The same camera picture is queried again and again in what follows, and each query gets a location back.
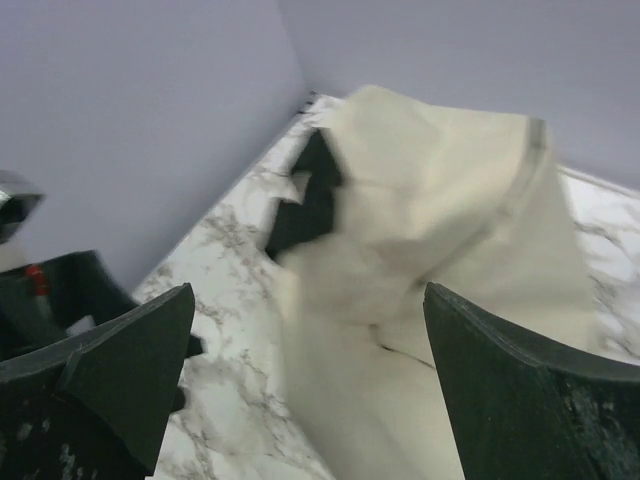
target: black fabric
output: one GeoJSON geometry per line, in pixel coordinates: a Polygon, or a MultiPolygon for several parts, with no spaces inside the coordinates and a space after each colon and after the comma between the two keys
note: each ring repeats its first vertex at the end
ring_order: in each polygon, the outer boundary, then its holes
{"type": "Polygon", "coordinates": [[[321,130],[315,130],[300,152],[288,175],[307,174],[301,203],[280,200],[273,227],[264,248],[277,256],[300,243],[313,241],[334,231],[336,214],[334,189],[344,184],[344,176],[321,130]]]}
{"type": "Polygon", "coordinates": [[[0,478],[152,475],[194,309],[193,291],[183,285],[80,335],[1,362],[0,478]]]}
{"type": "Polygon", "coordinates": [[[467,480],[640,478],[640,368],[554,342],[440,285],[427,286],[424,314],[467,480]]]}
{"type": "MultiPolygon", "coordinates": [[[[66,329],[90,315],[96,325],[124,315],[138,303],[111,278],[95,251],[74,252],[39,264],[51,292],[53,319],[35,302],[24,268],[0,273],[0,359],[22,355],[66,338],[66,329]]],[[[187,358],[203,352],[191,337],[187,358]]]]}
{"type": "Polygon", "coordinates": [[[173,404],[171,406],[171,413],[178,412],[187,406],[187,396],[184,394],[184,390],[178,388],[173,397],[173,404]]]}

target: marble countertop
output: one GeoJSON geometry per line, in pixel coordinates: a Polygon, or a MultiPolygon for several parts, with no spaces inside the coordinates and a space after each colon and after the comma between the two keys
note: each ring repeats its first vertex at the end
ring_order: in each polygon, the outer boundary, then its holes
{"type": "MultiPolygon", "coordinates": [[[[307,113],[189,232],[138,288],[139,301],[190,282],[193,330],[207,353],[185,362],[189,406],[171,417],[154,479],[330,480],[283,403],[278,325],[269,302],[277,267],[256,249],[283,166],[340,100],[307,113]]],[[[603,342],[640,364],[640,197],[574,176],[563,180],[591,268],[603,342]]]]}

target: lavender wall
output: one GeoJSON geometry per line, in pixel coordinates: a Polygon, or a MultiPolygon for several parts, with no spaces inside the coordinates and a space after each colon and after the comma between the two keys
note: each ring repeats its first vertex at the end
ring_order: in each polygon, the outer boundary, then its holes
{"type": "Polygon", "coordinates": [[[49,195],[19,241],[129,288],[306,91],[275,0],[4,0],[0,63],[0,168],[49,195]]]}
{"type": "Polygon", "coordinates": [[[280,4],[310,87],[541,117],[565,164],[640,189],[639,2],[280,4]]]}

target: metal part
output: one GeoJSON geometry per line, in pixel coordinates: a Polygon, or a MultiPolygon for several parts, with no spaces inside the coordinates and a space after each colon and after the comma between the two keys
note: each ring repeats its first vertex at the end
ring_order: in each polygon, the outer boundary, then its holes
{"type": "Polygon", "coordinates": [[[0,244],[20,229],[45,194],[24,177],[0,170],[0,244]]]}

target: white fabric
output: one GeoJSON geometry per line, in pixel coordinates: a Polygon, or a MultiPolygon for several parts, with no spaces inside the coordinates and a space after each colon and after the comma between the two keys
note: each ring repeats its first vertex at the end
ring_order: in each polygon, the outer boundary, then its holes
{"type": "Polygon", "coordinates": [[[422,312],[427,281],[595,349],[546,127],[368,86],[325,135],[347,182],[336,232],[280,262],[288,405],[338,480],[460,480],[422,312]]]}

